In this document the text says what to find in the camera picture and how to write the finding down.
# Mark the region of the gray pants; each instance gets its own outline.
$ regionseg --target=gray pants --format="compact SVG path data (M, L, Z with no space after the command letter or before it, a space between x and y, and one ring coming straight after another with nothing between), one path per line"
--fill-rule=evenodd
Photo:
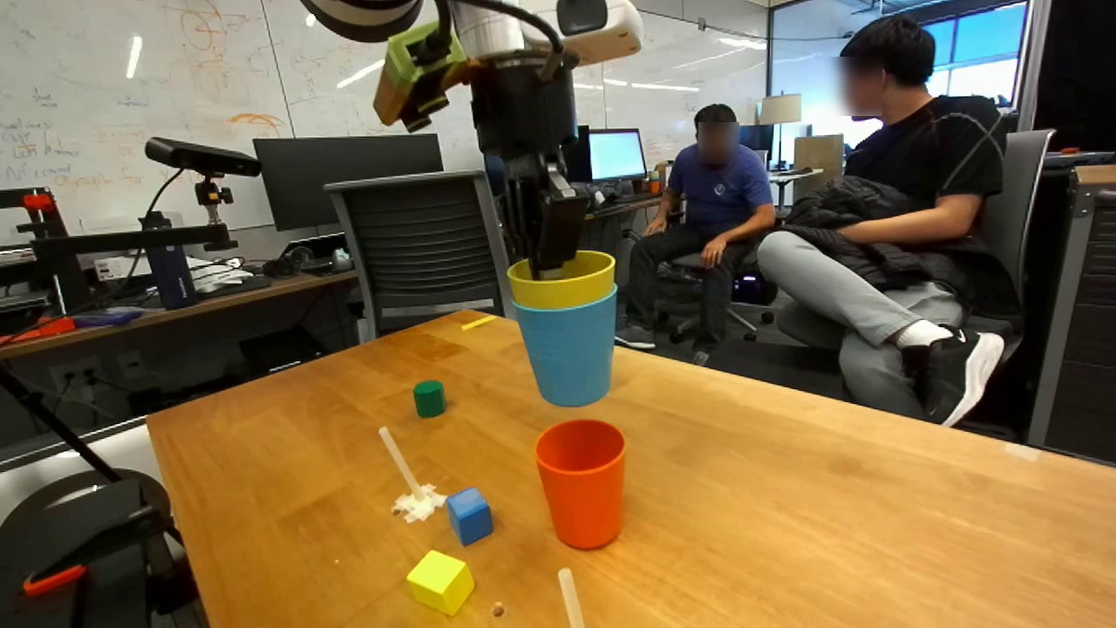
M879 291L789 230L767 232L758 262L764 278L781 290L774 300L781 330L812 350L837 350L843 388L863 404L923 416L892 334L914 321L956 328L963 305L953 291L938 283Z
M694 254L710 240L710 232L700 232L685 224L671 224L664 232L641 237L633 246L627 257L627 305L641 318L641 323L655 323L660 305L660 265L679 254ZM707 267L700 278L700 334L727 337L730 330L730 300L732 300L732 278L743 243L730 243L723 265Z

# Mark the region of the black t-shirt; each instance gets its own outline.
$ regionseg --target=black t-shirt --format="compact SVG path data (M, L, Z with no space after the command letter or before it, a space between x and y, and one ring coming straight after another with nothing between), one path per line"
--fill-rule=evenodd
M938 195L1000 190L1006 126L987 97L934 97L848 153L848 174L901 188L918 209Z

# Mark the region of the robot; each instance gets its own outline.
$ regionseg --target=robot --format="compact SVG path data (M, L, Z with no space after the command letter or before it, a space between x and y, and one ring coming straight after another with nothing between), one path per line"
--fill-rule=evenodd
M571 65L641 48L633 0L304 0L334 34L388 41L377 88L385 126L429 126L445 90L469 84L485 155L500 159L506 232L536 278L576 254L586 197L565 180L563 144L576 140Z

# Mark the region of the blue t-shirt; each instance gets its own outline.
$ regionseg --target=blue t-shirt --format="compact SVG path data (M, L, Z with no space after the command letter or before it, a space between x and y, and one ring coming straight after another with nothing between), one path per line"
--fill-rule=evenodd
M770 201L767 168L748 147L732 147L730 165L710 168L700 147L672 155L671 188L687 197L687 224L723 232Z

